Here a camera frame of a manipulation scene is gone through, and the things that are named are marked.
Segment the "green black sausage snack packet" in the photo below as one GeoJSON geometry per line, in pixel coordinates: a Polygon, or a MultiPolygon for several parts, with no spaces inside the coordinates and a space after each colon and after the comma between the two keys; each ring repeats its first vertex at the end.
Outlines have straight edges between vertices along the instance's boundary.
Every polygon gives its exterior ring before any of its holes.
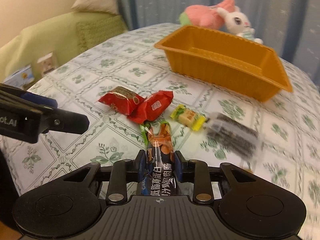
{"type": "Polygon", "coordinates": [[[144,174],[139,183],[139,194],[144,196],[175,196],[178,186],[175,178],[174,149],[171,127],[161,122],[156,130],[146,122],[140,125],[146,144],[144,174]]]}

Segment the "red snack packet brown label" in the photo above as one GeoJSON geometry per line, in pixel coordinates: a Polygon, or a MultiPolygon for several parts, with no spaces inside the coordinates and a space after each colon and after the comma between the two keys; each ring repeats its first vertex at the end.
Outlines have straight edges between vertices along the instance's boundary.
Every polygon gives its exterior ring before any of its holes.
{"type": "Polygon", "coordinates": [[[130,115],[145,100],[139,94],[121,86],[108,91],[98,101],[116,112],[123,115],[130,115]]]}

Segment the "red gold candy packet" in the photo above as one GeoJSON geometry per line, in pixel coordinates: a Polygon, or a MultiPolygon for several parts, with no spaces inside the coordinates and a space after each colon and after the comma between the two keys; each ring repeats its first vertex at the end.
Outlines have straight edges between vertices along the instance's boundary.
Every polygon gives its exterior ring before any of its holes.
{"type": "Polygon", "coordinates": [[[173,91],[159,90],[146,98],[127,118],[137,124],[156,120],[171,104],[173,91]]]}

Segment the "blue white box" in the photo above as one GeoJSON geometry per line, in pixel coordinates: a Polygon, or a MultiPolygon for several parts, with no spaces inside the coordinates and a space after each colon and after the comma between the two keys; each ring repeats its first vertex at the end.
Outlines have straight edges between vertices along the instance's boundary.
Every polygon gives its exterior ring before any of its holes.
{"type": "Polygon", "coordinates": [[[12,87],[27,90],[35,81],[31,64],[17,70],[4,79],[3,83],[12,87]]]}

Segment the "beige small box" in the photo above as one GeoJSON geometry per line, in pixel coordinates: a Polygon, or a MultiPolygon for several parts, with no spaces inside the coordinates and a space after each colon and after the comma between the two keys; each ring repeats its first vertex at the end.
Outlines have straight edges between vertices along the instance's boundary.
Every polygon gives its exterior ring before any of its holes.
{"type": "Polygon", "coordinates": [[[37,60],[37,65],[40,68],[42,77],[46,76],[59,67],[59,63],[54,52],[50,52],[49,54],[39,58],[37,60]]]}

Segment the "yellow green candy packet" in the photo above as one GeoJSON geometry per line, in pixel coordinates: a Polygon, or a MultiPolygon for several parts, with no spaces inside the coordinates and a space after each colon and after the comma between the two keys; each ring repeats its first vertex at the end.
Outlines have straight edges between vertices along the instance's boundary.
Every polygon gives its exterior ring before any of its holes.
{"type": "Polygon", "coordinates": [[[170,117],[172,120],[189,127],[193,131],[198,131],[206,121],[206,117],[204,115],[197,113],[182,104],[178,105],[173,110],[170,117]]]}

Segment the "clear packet black seaweed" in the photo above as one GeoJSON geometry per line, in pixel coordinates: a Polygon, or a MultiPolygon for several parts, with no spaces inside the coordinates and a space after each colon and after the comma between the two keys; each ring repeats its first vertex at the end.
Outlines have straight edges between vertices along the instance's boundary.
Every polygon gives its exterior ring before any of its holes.
{"type": "Polygon", "coordinates": [[[256,161],[261,157],[262,140],[259,132],[218,112],[212,113],[204,123],[207,136],[232,148],[246,161],[256,161]]]}

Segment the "green sofa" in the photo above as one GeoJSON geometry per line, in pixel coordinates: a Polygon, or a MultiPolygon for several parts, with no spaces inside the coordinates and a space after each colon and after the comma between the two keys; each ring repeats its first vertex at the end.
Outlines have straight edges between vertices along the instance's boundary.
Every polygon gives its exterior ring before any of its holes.
{"type": "Polygon", "coordinates": [[[24,28],[1,47],[1,81],[31,64],[35,79],[41,78],[37,60],[54,52],[59,65],[80,54],[76,24],[114,16],[106,12],[70,12],[24,28]]]}

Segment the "green zigzag cushion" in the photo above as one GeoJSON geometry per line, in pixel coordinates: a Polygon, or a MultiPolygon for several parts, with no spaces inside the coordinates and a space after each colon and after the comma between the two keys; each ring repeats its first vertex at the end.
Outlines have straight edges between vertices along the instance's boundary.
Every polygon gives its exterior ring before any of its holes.
{"type": "Polygon", "coordinates": [[[83,53],[126,31],[127,27],[121,16],[79,22],[76,24],[79,51],[83,53]]]}

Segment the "floral checked tablecloth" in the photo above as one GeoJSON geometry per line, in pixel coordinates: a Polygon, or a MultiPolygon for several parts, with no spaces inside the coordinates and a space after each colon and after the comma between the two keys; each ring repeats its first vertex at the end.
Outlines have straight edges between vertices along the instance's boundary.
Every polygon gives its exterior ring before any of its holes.
{"type": "Polygon", "coordinates": [[[307,209],[302,239],[319,239],[319,91],[294,65],[283,62],[293,87],[265,103],[170,70],[165,53],[154,44],[177,29],[157,24],[114,37],[51,72],[31,92],[55,99],[61,109],[88,117],[82,135],[49,132],[36,144],[1,137],[14,188],[23,194],[91,161],[102,166],[134,158],[144,147],[139,126],[99,102],[117,86],[142,96],[171,90],[174,99],[160,116],[169,121],[175,150],[210,166],[222,162],[248,168],[257,176],[299,196],[307,209]],[[231,148],[171,120],[183,104],[204,115],[221,112],[261,134],[263,156],[246,162],[231,148]]]}

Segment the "beige pillow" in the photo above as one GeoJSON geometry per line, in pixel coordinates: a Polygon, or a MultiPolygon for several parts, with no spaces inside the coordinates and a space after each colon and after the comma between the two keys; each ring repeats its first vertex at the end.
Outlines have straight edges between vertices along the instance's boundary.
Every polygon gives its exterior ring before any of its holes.
{"type": "Polygon", "coordinates": [[[75,0],[71,9],[75,11],[106,12],[119,15],[117,0],[75,0]]]}

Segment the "orange plastic tray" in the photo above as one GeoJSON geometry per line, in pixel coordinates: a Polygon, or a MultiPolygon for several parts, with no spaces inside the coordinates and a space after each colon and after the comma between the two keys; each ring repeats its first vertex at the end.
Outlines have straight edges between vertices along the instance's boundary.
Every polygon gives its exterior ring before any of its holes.
{"type": "Polygon", "coordinates": [[[293,91],[276,52],[223,31],[185,25],[155,44],[175,73],[265,102],[293,91]]]}

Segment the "pink starfish plush toy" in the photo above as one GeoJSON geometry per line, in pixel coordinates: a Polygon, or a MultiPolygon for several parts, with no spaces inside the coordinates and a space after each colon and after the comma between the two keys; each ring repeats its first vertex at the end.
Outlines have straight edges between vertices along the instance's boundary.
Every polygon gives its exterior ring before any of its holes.
{"type": "Polygon", "coordinates": [[[190,5],[179,16],[181,25],[195,25],[209,29],[220,29],[224,25],[224,19],[217,13],[217,8],[235,11],[235,0],[223,0],[216,5],[190,5]]]}

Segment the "white bunny plush toy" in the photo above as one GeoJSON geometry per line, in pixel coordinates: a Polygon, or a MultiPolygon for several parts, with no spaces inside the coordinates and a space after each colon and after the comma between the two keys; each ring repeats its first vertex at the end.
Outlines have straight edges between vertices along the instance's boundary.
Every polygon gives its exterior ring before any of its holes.
{"type": "Polygon", "coordinates": [[[217,13],[224,19],[226,29],[231,34],[263,44],[262,39],[254,36],[255,29],[251,27],[249,19],[243,12],[241,12],[239,7],[235,6],[234,12],[229,12],[222,7],[218,7],[217,13]]]}

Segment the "blue starry curtain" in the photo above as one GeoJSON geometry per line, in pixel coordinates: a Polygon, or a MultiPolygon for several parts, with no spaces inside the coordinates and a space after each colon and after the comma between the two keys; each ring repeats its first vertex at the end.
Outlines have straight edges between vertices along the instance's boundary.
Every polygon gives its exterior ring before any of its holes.
{"type": "Polygon", "coordinates": [[[319,0],[117,0],[129,29],[179,23],[255,38],[319,85],[319,0]]]}

